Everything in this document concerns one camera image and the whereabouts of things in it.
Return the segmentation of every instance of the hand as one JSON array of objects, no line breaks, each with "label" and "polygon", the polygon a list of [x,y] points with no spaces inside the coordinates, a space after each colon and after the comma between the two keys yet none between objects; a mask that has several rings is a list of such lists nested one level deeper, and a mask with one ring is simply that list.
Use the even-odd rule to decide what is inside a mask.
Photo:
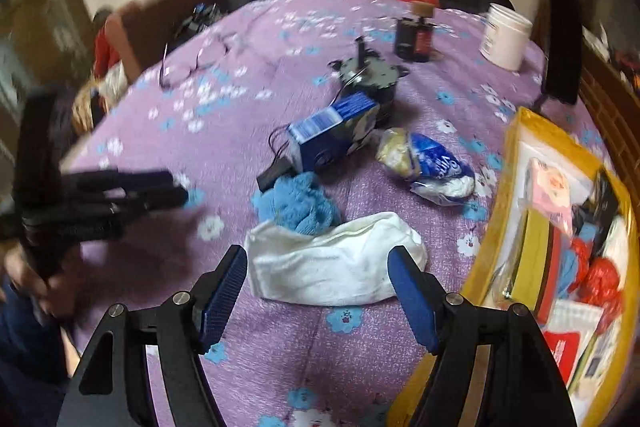
[{"label": "hand", "polygon": [[19,245],[7,252],[4,269],[14,286],[20,292],[35,297],[46,314],[57,318],[73,316],[84,279],[80,247],[73,247],[66,252],[62,269],[46,282],[29,266],[24,250]]}]

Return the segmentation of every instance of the red shirt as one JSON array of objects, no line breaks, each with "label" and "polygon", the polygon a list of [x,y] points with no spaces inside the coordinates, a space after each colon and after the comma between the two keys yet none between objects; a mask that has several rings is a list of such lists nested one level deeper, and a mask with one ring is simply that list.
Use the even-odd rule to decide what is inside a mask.
[{"label": "red shirt", "polygon": [[104,33],[104,27],[95,36],[95,64],[94,75],[96,78],[103,78],[107,75],[107,71],[120,62],[120,55],[109,44],[107,35]]}]

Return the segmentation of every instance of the red label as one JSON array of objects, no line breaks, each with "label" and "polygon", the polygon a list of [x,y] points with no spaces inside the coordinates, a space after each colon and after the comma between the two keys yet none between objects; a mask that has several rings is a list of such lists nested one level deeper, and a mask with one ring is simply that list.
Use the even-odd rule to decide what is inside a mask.
[{"label": "red label", "polygon": [[568,333],[545,331],[543,334],[558,365],[562,379],[567,384],[574,368],[575,358],[578,355],[580,333],[577,331],[569,331]]},{"label": "red label", "polygon": [[418,30],[415,36],[414,51],[418,55],[429,55],[431,52],[431,28],[428,30]]}]

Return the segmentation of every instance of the brown sofa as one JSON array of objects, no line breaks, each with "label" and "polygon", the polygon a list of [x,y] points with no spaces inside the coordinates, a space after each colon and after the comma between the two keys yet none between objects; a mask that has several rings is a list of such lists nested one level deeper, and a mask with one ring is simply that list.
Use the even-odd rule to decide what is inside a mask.
[{"label": "brown sofa", "polygon": [[133,0],[114,12],[107,19],[105,33],[122,58],[129,82],[162,59],[175,25],[197,4],[220,2],[224,0]]}]

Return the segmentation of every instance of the white plastic container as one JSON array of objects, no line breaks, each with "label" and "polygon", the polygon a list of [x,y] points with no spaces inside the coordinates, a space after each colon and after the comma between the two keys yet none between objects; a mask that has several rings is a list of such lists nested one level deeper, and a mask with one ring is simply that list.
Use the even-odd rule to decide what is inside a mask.
[{"label": "white plastic container", "polygon": [[488,61],[505,70],[518,71],[529,42],[529,19],[499,4],[491,4],[486,17],[480,52]]}]

